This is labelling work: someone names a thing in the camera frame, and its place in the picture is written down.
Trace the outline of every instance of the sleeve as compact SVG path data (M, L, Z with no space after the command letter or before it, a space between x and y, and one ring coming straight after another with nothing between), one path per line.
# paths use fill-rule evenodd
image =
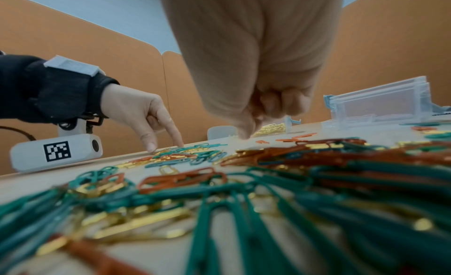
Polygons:
M25 55L0 55L0 118L58 124L96 113L101 95L113 78L94 77L45 67L45 60Z

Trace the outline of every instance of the qr code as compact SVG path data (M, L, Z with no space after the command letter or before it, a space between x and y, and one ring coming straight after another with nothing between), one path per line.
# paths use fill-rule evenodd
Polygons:
M69 142L57 142L44 145L47 162L71 158Z

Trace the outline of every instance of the white device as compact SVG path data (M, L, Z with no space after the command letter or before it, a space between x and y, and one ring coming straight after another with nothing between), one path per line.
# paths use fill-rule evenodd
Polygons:
M72 127L60 124L60 137L16 144L9 152L12 167L33 172L101 157L100 138L86 133L86 127L86 120L79 118Z

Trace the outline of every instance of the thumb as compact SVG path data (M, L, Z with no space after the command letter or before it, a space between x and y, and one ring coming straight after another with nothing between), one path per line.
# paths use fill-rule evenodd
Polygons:
M154 152L158 147L158 139L156 138L154 130L145 118L137 118L129 123L129 126L140 137L144 148L148 152Z
M227 117L227 120L231 125L236 127L238 136L241 139L249 139L255 132L257 126L256 121L249 109L245 109L240 114Z

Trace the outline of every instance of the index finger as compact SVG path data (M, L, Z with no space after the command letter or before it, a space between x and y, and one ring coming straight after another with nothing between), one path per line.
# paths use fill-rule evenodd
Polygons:
M178 128L175 126L175 123L172 120L171 115L169 114L168 110L164 105L159 106L158 109L156 110L156 118L169 133L169 136L172 138L175 145L183 147L182 135L180 134Z

